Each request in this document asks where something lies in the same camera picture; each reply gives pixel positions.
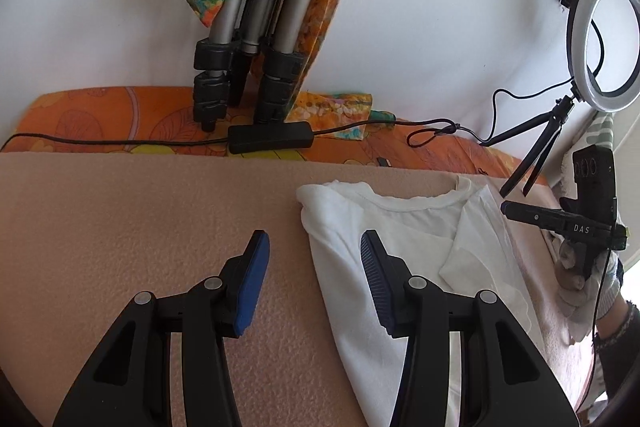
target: white t-shirt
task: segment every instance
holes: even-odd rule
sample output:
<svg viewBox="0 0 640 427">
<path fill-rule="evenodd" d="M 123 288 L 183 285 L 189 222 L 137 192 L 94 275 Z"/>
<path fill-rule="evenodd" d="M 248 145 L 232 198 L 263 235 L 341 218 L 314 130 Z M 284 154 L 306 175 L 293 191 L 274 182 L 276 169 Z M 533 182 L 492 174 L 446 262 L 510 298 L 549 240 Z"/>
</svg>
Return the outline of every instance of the white t-shirt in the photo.
<svg viewBox="0 0 640 427">
<path fill-rule="evenodd" d="M 406 339 L 380 326 L 360 258 L 360 238 L 376 230 L 388 254 L 447 292 L 491 289 L 544 355 L 542 334 L 503 217 L 488 187 L 459 177 L 456 190 L 409 200 L 379 196 L 366 183 L 305 185 L 302 224 L 334 339 L 369 427 L 388 427 Z M 447 426 L 460 411 L 460 338 L 450 343 Z"/>
</svg>

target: person's hand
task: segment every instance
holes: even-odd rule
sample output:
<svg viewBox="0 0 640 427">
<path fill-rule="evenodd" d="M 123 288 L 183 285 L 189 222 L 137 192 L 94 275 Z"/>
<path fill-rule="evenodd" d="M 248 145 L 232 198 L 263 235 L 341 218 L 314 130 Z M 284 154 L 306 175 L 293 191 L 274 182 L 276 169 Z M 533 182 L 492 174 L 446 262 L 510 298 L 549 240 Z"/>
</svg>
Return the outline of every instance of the person's hand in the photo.
<svg viewBox="0 0 640 427">
<path fill-rule="evenodd" d="M 576 251 L 585 248 L 584 245 L 564 240 L 560 247 L 559 260 L 556 263 L 556 279 L 558 288 L 558 306 L 562 314 L 569 319 L 569 332 L 576 342 L 580 342 L 591 331 L 593 325 L 593 311 L 602 273 L 605 272 L 600 303 L 596 320 L 604 317 L 609 312 L 620 293 L 620 282 L 616 277 L 618 269 L 618 256 L 611 252 L 609 263 L 607 251 L 603 251 L 596 257 L 593 263 L 591 277 L 586 281 L 576 269 Z"/>
</svg>

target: ring light stand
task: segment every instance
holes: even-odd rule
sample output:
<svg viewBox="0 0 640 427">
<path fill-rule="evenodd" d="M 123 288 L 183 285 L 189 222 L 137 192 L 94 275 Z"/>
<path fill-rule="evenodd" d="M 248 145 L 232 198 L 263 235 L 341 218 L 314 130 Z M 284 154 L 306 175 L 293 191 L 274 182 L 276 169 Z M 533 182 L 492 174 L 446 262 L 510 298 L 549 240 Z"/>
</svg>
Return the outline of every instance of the ring light stand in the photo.
<svg viewBox="0 0 640 427">
<path fill-rule="evenodd" d="M 553 110 L 540 114 L 516 127 L 498 134 L 491 140 L 482 143 L 489 147 L 503 142 L 511 137 L 533 129 L 546 122 L 546 128 L 525 156 L 518 168 L 500 189 L 500 195 L 505 198 L 524 177 L 529 168 L 536 162 L 527 181 L 523 193 L 526 196 L 536 181 L 542 166 L 562 131 L 562 125 L 574 108 L 574 100 L 587 102 L 596 110 L 615 112 L 631 105 L 640 95 L 640 55 L 631 76 L 622 87 L 613 91 L 603 91 L 598 86 L 593 72 L 587 66 L 587 39 L 593 14 L 601 0 L 562 0 L 569 7 L 567 24 L 566 47 L 569 71 L 573 81 L 572 96 L 565 96 L 556 100 Z M 640 26 L 640 0 L 629 0 L 636 13 Z"/>
</svg>

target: person's wrist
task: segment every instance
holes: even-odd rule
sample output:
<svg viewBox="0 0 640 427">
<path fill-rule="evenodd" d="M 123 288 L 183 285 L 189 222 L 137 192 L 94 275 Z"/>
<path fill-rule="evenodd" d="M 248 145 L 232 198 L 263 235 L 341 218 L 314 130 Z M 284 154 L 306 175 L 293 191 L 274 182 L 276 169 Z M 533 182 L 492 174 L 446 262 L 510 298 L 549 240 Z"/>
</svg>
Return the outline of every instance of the person's wrist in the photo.
<svg viewBox="0 0 640 427">
<path fill-rule="evenodd" d="M 608 339 L 620 329 L 628 312 L 628 302 L 618 293 L 609 311 L 596 321 L 598 336 L 601 340 Z"/>
</svg>

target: white glove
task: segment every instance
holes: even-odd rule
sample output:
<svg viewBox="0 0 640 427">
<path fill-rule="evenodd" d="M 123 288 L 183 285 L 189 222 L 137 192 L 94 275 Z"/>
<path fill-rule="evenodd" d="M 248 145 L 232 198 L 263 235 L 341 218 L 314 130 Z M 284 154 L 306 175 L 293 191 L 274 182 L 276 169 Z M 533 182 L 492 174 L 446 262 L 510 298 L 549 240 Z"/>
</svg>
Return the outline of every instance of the white glove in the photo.
<svg viewBox="0 0 640 427">
<path fill-rule="evenodd" d="M 606 270 L 604 265 L 607 260 L 607 251 L 597 256 L 593 263 L 591 277 L 585 282 L 584 277 L 575 269 L 575 251 L 584 248 L 584 245 L 575 244 L 565 239 L 560 246 L 560 259 L 556 263 L 556 279 L 560 285 L 558 306 L 562 314 L 569 319 L 569 333 L 576 342 L 583 340 L 593 326 L 593 311 L 603 271 L 605 271 L 605 276 L 596 320 L 609 312 L 620 293 L 620 281 L 616 277 L 617 254 L 614 251 L 611 252 Z"/>
</svg>

